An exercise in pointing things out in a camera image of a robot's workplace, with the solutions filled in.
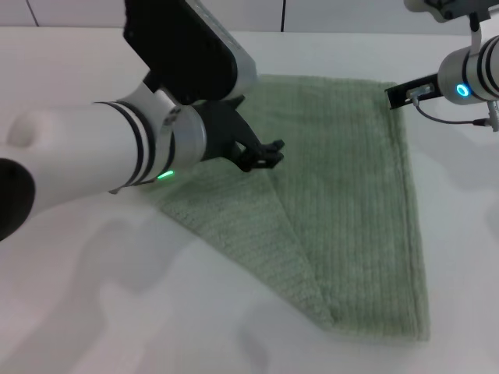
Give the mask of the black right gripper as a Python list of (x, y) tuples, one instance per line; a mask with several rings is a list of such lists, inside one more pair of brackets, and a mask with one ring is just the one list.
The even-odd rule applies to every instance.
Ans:
[(411, 104), (414, 97), (418, 101), (428, 101), (443, 96), (436, 73), (393, 86), (386, 89), (385, 93), (391, 109)]

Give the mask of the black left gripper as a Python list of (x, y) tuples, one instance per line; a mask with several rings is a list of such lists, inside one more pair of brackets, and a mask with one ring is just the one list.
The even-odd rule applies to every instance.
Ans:
[(273, 169), (284, 159), (280, 151), (285, 142), (278, 139), (263, 144), (258, 140), (250, 125), (237, 112), (244, 100), (244, 96), (239, 96), (226, 101), (205, 101), (193, 107), (201, 117), (206, 132), (202, 161), (224, 158), (244, 172)]

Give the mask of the light green ribbed towel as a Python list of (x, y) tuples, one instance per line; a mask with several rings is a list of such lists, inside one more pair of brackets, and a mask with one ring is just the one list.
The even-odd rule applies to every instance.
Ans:
[(271, 170), (226, 160), (166, 182), (163, 213), (325, 330), (430, 336), (417, 198), (386, 83), (263, 76), (239, 113), (285, 141)]

